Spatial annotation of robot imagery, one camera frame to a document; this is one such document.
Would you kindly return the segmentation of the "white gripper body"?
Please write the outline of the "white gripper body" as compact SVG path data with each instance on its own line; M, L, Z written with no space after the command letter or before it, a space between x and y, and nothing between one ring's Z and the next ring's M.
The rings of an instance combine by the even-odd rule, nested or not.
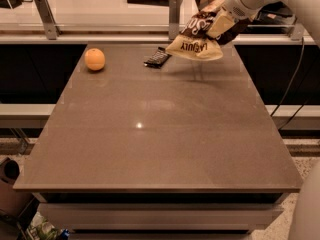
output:
M244 20L257 13L261 8L261 0L225 0L224 7L228 13L239 20Z

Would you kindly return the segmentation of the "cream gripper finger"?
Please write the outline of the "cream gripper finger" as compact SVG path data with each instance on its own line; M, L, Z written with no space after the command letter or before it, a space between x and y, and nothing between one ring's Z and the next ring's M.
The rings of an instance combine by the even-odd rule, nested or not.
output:
M224 9L221 9L214 18L213 24L206 34L212 38L217 38L235 25L235 19Z

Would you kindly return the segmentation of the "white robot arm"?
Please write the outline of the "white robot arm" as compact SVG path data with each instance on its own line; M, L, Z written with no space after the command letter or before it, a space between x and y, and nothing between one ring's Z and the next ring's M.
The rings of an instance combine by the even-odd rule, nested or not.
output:
M222 6L233 19L253 16L272 0L224 0ZM278 0L297 16L317 46L320 46L320 0ZM296 201L288 240L320 240L320 161L304 180Z

